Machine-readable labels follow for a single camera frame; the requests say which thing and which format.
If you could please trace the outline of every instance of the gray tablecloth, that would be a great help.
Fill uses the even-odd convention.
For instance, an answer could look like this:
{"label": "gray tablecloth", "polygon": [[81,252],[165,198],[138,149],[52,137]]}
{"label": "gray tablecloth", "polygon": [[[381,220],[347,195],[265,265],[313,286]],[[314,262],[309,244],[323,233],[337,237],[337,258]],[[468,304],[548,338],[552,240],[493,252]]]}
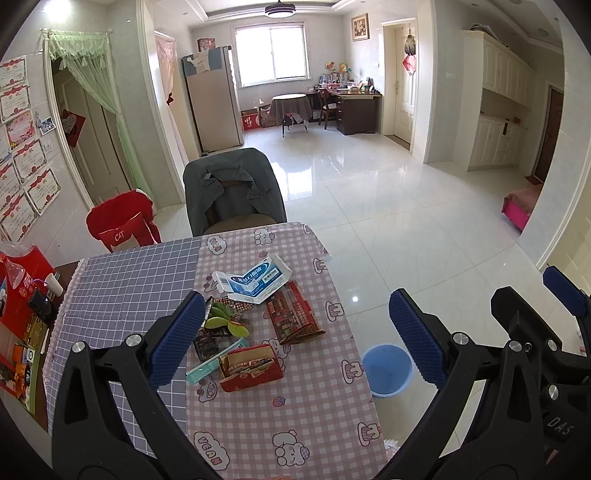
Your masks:
{"label": "gray tablecloth", "polygon": [[306,121],[312,118],[312,108],[306,94],[292,93],[273,97],[271,114],[277,119],[277,125],[281,125],[281,120],[288,113],[297,113]]}

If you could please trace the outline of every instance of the sheer curtain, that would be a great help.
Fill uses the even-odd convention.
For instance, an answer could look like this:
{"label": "sheer curtain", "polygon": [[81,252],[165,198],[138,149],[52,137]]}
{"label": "sheer curtain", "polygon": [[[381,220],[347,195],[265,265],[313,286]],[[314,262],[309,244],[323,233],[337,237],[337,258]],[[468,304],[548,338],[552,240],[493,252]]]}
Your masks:
{"label": "sheer curtain", "polygon": [[117,132],[132,177],[129,179],[132,187],[143,190],[153,198],[139,166],[123,112],[115,98],[116,90],[113,85],[115,79],[109,75],[107,64],[111,60],[107,33],[52,30],[48,37],[51,59],[61,58],[60,70],[68,69],[92,98],[116,116]]}
{"label": "sheer curtain", "polygon": [[177,63],[177,47],[174,40],[161,37],[156,34],[156,52],[158,54],[158,63],[160,64],[160,77],[162,78],[162,87],[164,88],[164,95],[168,99],[168,115],[170,116],[170,122],[173,125],[174,139],[177,142],[178,150],[181,154],[183,164],[189,163],[187,152],[185,150],[183,139],[178,132],[177,123],[174,120],[174,115],[170,109],[170,104],[174,102],[172,98],[173,83],[174,83],[174,66]]}

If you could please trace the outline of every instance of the blue gripper pad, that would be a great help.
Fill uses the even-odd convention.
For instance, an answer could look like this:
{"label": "blue gripper pad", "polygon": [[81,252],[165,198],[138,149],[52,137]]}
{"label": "blue gripper pad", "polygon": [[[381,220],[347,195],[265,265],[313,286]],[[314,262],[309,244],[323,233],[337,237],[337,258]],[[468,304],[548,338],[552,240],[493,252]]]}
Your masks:
{"label": "blue gripper pad", "polygon": [[177,314],[150,357],[148,381],[152,388],[168,385],[205,319],[205,301],[196,294]]}
{"label": "blue gripper pad", "polygon": [[447,382],[445,353],[418,314],[422,312],[416,305],[412,305],[400,290],[390,295],[388,307],[390,319],[425,382],[442,389]]}
{"label": "blue gripper pad", "polygon": [[576,317],[587,313],[587,303],[583,293],[556,267],[548,267],[544,271],[544,285],[560,303]]}

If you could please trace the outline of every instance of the pink checkered tablecloth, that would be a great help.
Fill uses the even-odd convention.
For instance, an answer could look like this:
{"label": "pink checkered tablecloth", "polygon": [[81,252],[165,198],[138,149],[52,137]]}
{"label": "pink checkered tablecloth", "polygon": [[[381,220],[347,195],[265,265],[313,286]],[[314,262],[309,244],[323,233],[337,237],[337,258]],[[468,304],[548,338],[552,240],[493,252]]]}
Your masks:
{"label": "pink checkered tablecloth", "polygon": [[[368,480],[386,464],[384,440],[353,334],[324,259],[327,252],[301,223],[204,236],[195,290],[217,296],[211,273],[242,274],[278,254],[291,268],[325,335],[280,346],[266,308],[245,312],[250,345],[269,343],[284,377],[226,393],[219,372],[187,384],[187,432],[225,479]],[[199,364],[190,350],[187,370]]]}

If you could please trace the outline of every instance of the white tile floor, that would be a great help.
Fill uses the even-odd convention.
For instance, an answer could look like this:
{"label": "white tile floor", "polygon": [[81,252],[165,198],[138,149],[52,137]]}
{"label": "white tile floor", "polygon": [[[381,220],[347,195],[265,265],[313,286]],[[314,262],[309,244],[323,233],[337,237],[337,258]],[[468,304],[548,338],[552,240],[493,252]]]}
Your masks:
{"label": "white tile floor", "polygon": [[[503,196],[529,185],[517,169],[459,173],[452,163],[423,165],[381,135],[346,137],[278,128],[245,136],[271,161],[287,218],[307,223],[333,255],[329,271],[359,352],[377,343],[403,346],[388,317],[393,290],[404,287],[451,331],[477,343],[508,340],[490,314],[495,289],[513,286],[578,352],[576,322],[545,289],[540,272],[515,243],[519,231],[501,213]],[[156,217],[163,240],[191,235],[186,209]],[[478,406],[476,385],[447,451],[459,447]],[[376,400],[384,436],[404,440],[436,388],[415,372],[400,395]]]}

